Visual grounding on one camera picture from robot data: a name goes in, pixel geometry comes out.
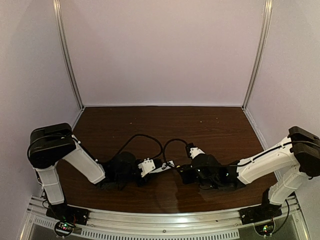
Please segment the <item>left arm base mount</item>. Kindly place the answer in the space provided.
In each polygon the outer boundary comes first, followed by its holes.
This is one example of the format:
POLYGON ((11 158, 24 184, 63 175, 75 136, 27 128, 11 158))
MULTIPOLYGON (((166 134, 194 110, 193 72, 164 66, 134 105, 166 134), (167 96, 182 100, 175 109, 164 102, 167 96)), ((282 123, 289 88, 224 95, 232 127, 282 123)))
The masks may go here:
POLYGON ((45 215, 57 221, 54 224, 53 231, 58 238, 65 239, 74 232, 77 225, 85 226, 87 224, 90 213, 88 209, 70 206, 66 201, 53 205, 49 202, 45 192, 43 197, 42 206, 46 208, 45 215))

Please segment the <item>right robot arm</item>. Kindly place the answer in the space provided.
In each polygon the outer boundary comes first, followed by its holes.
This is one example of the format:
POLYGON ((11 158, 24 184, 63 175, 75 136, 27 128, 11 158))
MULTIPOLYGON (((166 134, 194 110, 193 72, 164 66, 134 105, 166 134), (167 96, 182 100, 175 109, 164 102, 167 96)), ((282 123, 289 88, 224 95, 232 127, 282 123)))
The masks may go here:
POLYGON ((289 134, 273 147, 249 158, 223 165, 213 155, 189 144, 190 164, 176 169, 184 184, 218 190, 237 190, 277 170, 286 168, 282 178, 263 195, 262 204, 277 207, 308 180, 320 175, 320 138, 293 126, 289 134))

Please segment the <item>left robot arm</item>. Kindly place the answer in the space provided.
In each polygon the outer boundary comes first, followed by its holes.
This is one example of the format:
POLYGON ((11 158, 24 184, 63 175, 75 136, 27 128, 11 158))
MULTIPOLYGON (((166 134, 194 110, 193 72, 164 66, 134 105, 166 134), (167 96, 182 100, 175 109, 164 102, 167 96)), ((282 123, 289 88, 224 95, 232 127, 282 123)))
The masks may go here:
POLYGON ((71 211, 56 169, 61 160, 72 165, 90 183, 103 190, 122 189, 130 182, 140 186, 147 182, 149 175, 165 170, 158 155, 141 160, 123 150, 111 160, 99 162, 76 138, 68 123, 34 129, 30 134, 27 158, 46 193, 48 207, 56 216, 71 211))

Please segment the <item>white remote control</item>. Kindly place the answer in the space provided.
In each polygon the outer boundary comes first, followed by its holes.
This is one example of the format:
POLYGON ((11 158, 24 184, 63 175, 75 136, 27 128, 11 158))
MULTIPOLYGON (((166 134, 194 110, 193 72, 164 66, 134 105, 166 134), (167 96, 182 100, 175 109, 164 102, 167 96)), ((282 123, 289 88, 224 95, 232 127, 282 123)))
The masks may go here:
POLYGON ((176 166, 174 164, 174 161, 173 160, 170 160, 170 161, 167 161, 167 162, 164 162, 162 164, 162 167, 160 168, 162 171, 166 171, 166 170, 169 170, 169 169, 174 169, 176 166))

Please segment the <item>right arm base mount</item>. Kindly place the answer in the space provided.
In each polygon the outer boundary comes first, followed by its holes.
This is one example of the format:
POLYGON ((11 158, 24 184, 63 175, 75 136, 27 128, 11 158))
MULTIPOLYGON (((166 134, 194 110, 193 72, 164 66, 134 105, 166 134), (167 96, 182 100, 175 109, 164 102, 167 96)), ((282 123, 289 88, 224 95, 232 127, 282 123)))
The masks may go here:
POLYGON ((281 206, 270 203, 269 188, 262 194, 261 204, 240 209, 239 216, 243 225, 254 224, 255 232, 264 238, 271 237, 277 233, 285 224, 289 214, 287 214, 282 225, 276 229, 275 217, 282 215, 281 206))

